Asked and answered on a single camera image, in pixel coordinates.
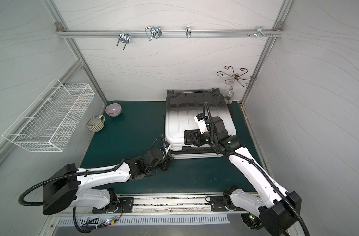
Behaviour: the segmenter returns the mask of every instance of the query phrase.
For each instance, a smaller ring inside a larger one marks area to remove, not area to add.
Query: metal bracket
[[[122,204],[122,206],[123,206],[123,213],[131,213],[134,198],[133,197],[118,197],[118,199],[120,201],[120,204]],[[120,213],[120,211],[121,211],[121,208],[119,207],[118,210],[116,210],[113,213]],[[106,210],[101,210],[101,209],[97,209],[97,208],[93,207],[92,213],[93,214],[106,214]]]
[[[191,29],[190,26],[186,26],[186,38],[190,38],[191,37]]]
[[[64,31],[64,27],[60,22],[55,22],[55,26],[56,26],[56,32],[63,32]]]
[[[278,21],[277,24],[275,25],[274,30],[283,31],[283,21]]]
[[[123,50],[125,49],[126,45],[130,42],[130,36],[128,34],[125,34],[124,32],[119,34],[118,42],[116,43],[116,46],[118,46],[119,42],[124,43]]]
[[[209,196],[209,198],[211,204],[211,211],[245,211],[240,207],[236,207],[236,209],[234,210],[229,210],[224,203],[223,196]]]
[[[146,27],[145,33],[147,34],[149,41],[151,41],[153,37],[155,37],[155,39],[158,39],[163,34],[161,32],[160,26]]]
[[[262,37],[267,36],[266,34],[262,33],[262,31],[263,31],[262,26],[258,26],[257,33],[254,34],[256,36],[256,38],[261,37],[261,36]]]

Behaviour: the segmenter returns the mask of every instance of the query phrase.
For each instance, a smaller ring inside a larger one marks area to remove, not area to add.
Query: ventilation grille
[[[101,216],[94,223],[99,224],[112,216]],[[97,216],[83,216],[77,219],[79,225],[85,224]],[[226,214],[203,215],[149,215],[149,216],[122,216],[113,225],[205,225],[205,224],[229,224]],[[57,226],[73,226],[72,217],[60,217]]]

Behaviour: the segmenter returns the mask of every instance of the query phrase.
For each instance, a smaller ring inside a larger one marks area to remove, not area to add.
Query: purple bowl
[[[118,103],[110,104],[106,107],[106,114],[112,117],[119,116],[122,113],[122,107]]]

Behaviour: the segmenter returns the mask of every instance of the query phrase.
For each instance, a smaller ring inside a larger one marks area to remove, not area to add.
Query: white suitcase
[[[169,154],[175,159],[210,158],[216,155],[210,145],[197,147],[185,143],[186,130],[198,130],[194,117],[203,110],[207,101],[211,115],[219,116],[229,135],[236,134],[236,128],[218,88],[211,91],[173,91],[168,90],[165,113],[165,140],[172,144]]]

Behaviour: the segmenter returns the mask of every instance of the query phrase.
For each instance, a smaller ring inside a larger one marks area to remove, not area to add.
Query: striped mug
[[[90,120],[88,120],[86,125],[90,131],[98,132],[105,125],[105,116],[92,117],[92,118],[90,118]]]

